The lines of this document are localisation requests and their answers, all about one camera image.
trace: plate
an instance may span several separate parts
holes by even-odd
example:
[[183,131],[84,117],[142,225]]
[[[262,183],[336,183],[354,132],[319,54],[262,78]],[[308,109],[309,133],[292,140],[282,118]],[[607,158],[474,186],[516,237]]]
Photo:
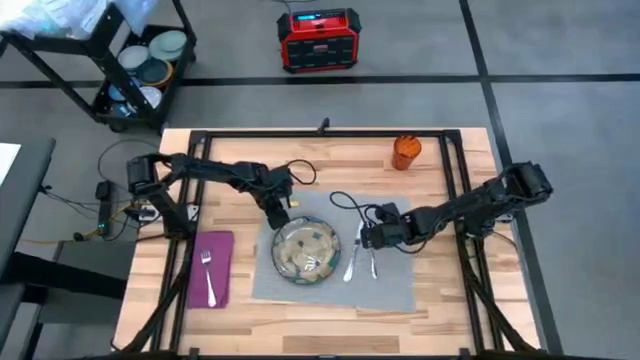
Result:
[[149,49],[140,45],[129,46],[118,55],[118,62],[129,72],[135,71],[147,59],[149,59]]
[[170,72],[170,66],[166,61],[158,59],[149,59],[138,67],[136,75],[138,79],[145,85],[151,85],[161,82]]
[[167,52],[175,52],[182,50],[187,43],[187,35],[182,31],[167,31],[158,36],[160,38],[160,48]]
[[[182,49],[184,48],[184,44],[182,44],[182,47],[174,50],[174,51],[167,51],[163,48],[164,41],[163,41],[163,35],[165,35],[167,33],[162,33],[158,36],[156,36],[155,38],[153,38],[153,40],[151,40],[151,43],[149,44],[149,53],[151,54],[152,57],[159,59],[159,60],[165,60],[165,61],[176,61],[180,58],[180,56],[182,55]],[[174,45],[174,46],[169,46],[168,48],[175,48],[176,43],[174,44],[170,44],[170,45]]]
[[[140,80],[132,77],[131,81],[133,81],[133,83],[137,86],[137,87],[141,87],[142,83],[140,82]],[[115,85],[111,84],[111,86],[109,86],[109,97],[111,98],[111,100],[113,101],[125,101],[124,95],[122,95],[122,93],[120,92],[120,90],[115,87]]]
[[294,284],[311,285],[333,273],[340,260],[340,240],[326,222],[303,216],[276,231],[271,244],[276,270]]
[[153,86],[153,87],[156,87],[156,88],[163,88],[169,83],[169,81],[171,80],[171,77],[173,76],[173,71],[175,69],[173,68],[173,65],[171,65],[170,62],[166,62],[165,61],[165,63],[169,67],[169,71],[167,71],[167,75],[160,82],[153,83],[153,84],[147,84],[148,86]]
[[[151,104],[152,108],[155,109],[158,107],[158,105],[160,105],[160,101],[162,101],[162,92],[160,90],[151,86],[143,86],[140,88],[140,92],[147,99],[147,101],[149,101],[149,104]],[[133,105],[131,105],[131,103],[127,103],[127,107],[132,112],[136,112],[136,109],[133,108]]]

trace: orange container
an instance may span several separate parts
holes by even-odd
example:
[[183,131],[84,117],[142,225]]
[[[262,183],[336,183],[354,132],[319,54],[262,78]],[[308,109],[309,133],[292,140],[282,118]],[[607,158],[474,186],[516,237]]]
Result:
[[391,166],[396,170],[407,170],[413,160],[420,155],[422,144],[415,136],[399,136],[393,143]]

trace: silver fork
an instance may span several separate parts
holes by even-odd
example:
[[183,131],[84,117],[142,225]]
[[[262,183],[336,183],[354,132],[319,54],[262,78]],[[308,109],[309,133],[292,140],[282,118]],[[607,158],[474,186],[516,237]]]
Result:
[[209,250],[202,250],[200,253],[200,258],[202,259],[202,265],[204,265],[204,270],[207,273],[207,304],[209,307],[214,307],[218,303],[216,301],[216,294],[213,292],[213,285],[211,285],[211,275],[209,275],[209,267],[207,266],[211,262],[211,252]]

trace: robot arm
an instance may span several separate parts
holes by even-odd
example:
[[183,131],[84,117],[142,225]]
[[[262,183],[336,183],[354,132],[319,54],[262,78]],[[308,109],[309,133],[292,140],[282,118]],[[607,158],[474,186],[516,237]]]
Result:
[[395,204],[376,208],[381,223],[363,229],[364,247],[380,249],[415,245],[433,238],[459,220],[463,232],[484,238],[496,218],[546,201],[553,189],[540,165],[514,164],[473,191],[437,207],[423,206],[400,214]]
[[[156,171],[157,163],[169,167],[171,172],[160,179]],[[260,163],[225,164],[185,154],[149,154],[130,160],[127,163],[127,175],[129,192],[135,197],[148,199],[162,215],[167,237],[188,239],[194,231],[186,208],[177,205],[167,192],[171,184],[185,178],[226,183],[241,193],[248,192],[266,213],[273,229],[289,222],[289,216],[280,201],[286,198],[288,202],[293,186],[287,165],[269,170]]]

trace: red portable speaker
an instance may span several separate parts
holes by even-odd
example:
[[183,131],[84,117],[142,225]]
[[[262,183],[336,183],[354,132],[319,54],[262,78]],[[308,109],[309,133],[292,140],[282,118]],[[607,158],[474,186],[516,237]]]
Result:
[[351,8],[283,14],[283,68],[290,73],[350,68],[358,62],[360,17]]

